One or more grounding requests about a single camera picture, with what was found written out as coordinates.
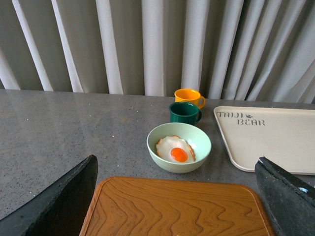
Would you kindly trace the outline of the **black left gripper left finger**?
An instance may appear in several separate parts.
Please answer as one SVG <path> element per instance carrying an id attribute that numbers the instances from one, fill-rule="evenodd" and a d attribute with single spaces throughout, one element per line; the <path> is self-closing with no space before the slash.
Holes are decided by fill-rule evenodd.
<path id="1" fill-rule="evenodd" d="M 2 236 L 77 236 L 95 191 L 98 161 L 88 156 L 0 221 Z"/>

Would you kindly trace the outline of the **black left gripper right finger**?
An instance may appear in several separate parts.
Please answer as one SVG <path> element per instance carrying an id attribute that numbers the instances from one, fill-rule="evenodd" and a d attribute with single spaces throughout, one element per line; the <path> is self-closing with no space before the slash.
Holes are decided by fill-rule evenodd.
<path id="1" fill-rule="evenodd" d="M 315 188 L 266 157 L 254 168 L 270 214 L 283 236 L 315 234 Z"/>

